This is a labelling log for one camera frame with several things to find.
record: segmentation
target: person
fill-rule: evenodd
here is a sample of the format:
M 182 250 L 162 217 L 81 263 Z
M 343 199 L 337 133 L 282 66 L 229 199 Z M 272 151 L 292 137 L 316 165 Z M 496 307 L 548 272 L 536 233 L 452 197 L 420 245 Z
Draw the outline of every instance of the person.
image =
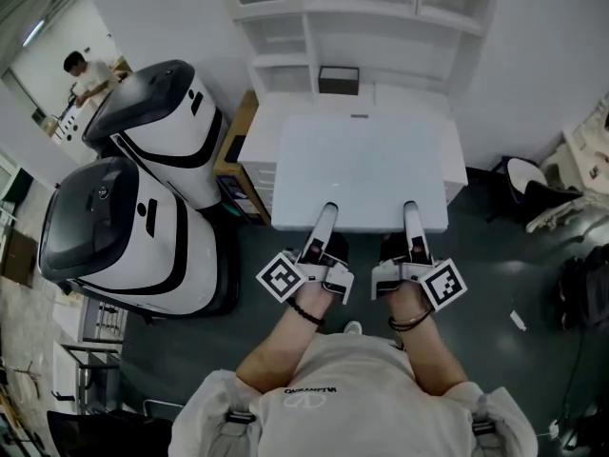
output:
M 78 78 L 79 83 L 86 90 L 74 102 L 78 108 L 81 108 L 89 98 L 99 107 L 119 84 L 118 77 L 104 61 L 87 61 L 77 50 L 71 52 L 64 61 L 64 71 Z
M 506 389 L 484 394 L 467 380 L 420 285 L 385 296 L 402 348 L 353 322 L 316 336 L 334 296 L 304 284 L 236 373 L 212 372 L 178 416 L 169 455 L 537 455 Z

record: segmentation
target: floor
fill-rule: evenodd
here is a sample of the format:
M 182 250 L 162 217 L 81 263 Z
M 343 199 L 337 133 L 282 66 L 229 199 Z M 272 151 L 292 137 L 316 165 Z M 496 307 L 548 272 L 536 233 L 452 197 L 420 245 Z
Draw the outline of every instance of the floor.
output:
M 18 211 L 18 228 L 38 239 L 49 193 L 33 185 Z M 449 208 L 450 227 L 428 240 L 436 257 L 452 257 L 469 287 L 453 305 L 436 315 L 442 336 L 465 367 L 470 379 L 485 390 L 505 386 L 520 404 L 538 434 L 547 433 L 559 416 L 562 398 L 580 343 L 577 332 L 557 329 L 549 296 L 561 263 L 585 255 L 609 242 L 609 227 L 593 229 L 580 243 L 579 235 L 595 225 L 598 212 L 578 218 L 554 232 L 526 234 L 509 219 L 486 224 L 492 211 L 487 188 L 471 181 Z M 260 343 L 281 316 L 283 307 L 255 280 L 255 275 L 279 250 L 299 248 L 304 233 L 270 228 L 239 228 L 241 299 L 225 317 L 155 321 L 139 316 L 128 321 L 123 350 L 123 386 L 128 403 L 141 407 L 154 398 L 184 403 L 214 369 L 235 369 Z M 336 304 L 327 315 L 327 330 L 337 331 L 351 319 L 363 323 L 367 334 L 391 337 L 383 301 L 371 302 L 370 269 L 378 261 L 379 235 L 347 235 L 349 267 L 356 284 L 349 304 Z M 10 371 L 10 390 L 29 425 L 52 449 L 46 411 L 53 406 L 52 341 L 69 338 L 51 317 L 54 289 L 37 274 L 33 288 L 0 278 L 2 355 L 11 367 L 31 370 L 40 398 L 28 394 Z M 509 314 L 515 310 L 526 324 L 521 331 Z M 568 403 L 578 414 L 592 398 L 609 391 L 609 341 L 585 336 L 580 367 Z M 560 455 L 556 445 L 540 436 L 540 455 Z

